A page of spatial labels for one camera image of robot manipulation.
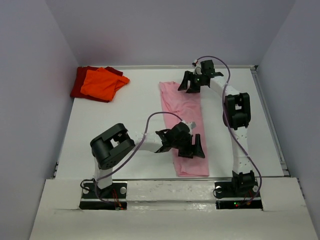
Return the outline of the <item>pink t shirt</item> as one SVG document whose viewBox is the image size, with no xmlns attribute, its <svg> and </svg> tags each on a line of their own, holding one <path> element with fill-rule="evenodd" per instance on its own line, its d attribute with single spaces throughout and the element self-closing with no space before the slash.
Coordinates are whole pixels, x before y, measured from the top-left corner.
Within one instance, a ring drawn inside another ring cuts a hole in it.
<svg viewBox="0 0 320 240">
<path fill-rule="evenodd" d="M 180 157 L 178 156 L 178 151 L 173 149 L 171 152 L 174 169 L 179 177 L 208 177 L 210 171 L 201 95 L 199 93 L 178 91 L 179 86 L 180 84 L 174 81 L 159 83 L 162 111 L 174 113 L 188 123 L 195 122 L 196 127 L 192 130 L 192 134 L 200 134 L 201 147 L 205 158 Z"/>
</svg>

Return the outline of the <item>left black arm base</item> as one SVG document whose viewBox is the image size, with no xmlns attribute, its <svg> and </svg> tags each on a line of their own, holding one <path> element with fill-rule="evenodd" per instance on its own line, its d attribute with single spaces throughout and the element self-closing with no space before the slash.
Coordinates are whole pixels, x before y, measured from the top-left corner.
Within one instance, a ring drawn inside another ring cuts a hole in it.
<svg viewBox="0 0 320 240">
<path fill-rule="evenodd" d="M 97 189 L 96 196 L 95 183 L 91 179 L 85 179 L 80 183 L 82 189 L 79 208 L 81 210 L 108 210 L 122 211 L 127 209 L 127 182 L 114 181 L 112 185 L 104 189 Z"/>
</svg>

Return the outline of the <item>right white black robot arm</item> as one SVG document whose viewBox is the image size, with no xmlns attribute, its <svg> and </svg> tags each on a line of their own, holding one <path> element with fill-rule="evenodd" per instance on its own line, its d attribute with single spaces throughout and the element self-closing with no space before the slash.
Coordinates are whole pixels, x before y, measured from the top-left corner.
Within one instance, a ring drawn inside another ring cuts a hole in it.
<svg viewBox="0 0 320 240">
<path fill-rule="evenodd" d="M 222 120 L 231 138 L 233 167 L 231 181 L 215 183 L 213 195 L 217 199 L 243 197 L 252 200 L 259 195 L 262 175 L 248 148 L 248 127 L 252 118 L 250 95 L 230 85 L 230 70 L 227 79 L 223 79 L 224 75 L 215 69 L 214 59 L 213 56 L 196 59 L 192 63 L 194 70 L 184 73 L 178 90 L 195 94 L 207 86 L 221 97 Z"/>
</svg>

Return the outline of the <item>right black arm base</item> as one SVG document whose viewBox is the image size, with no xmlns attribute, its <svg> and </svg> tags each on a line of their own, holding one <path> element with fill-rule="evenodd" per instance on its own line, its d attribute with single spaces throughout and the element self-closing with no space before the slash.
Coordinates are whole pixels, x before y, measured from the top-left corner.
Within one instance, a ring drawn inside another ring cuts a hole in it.
<svg viewBox="0 0 320 240">
<path fill-rule="evenodd" d="M 218 181 L 214 183 L 212 191 L 215 197 L 215 207 L 217 210 L 243 210 L 243 209 L 263 209 L 260 193 L 254 197 L 258 190 L 258 184 L 235 191 L 230 181 Z"/>
</svg>

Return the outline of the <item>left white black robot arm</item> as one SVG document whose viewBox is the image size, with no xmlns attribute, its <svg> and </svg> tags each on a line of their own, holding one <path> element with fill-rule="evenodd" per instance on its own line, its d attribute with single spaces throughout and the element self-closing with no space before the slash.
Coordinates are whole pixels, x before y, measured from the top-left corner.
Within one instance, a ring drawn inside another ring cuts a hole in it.
<svg viewBox="0 0 320 240">
<path fill-rule="evenodd" d="M 122 123 L 117 123 L 90 142 L 91 153 L 95 159 L 93 191 L 98 199 L 105 199 L 113 184 L 113 168 L 127 154 L 148 151 L 155 154 L 177 150 L 179 157 L 205 158 L 201 135 L 192 134 L 195 122 L 181 121 L 172 128 L 155 132 L 137 133 L 133 138 Z"/>
</svg>

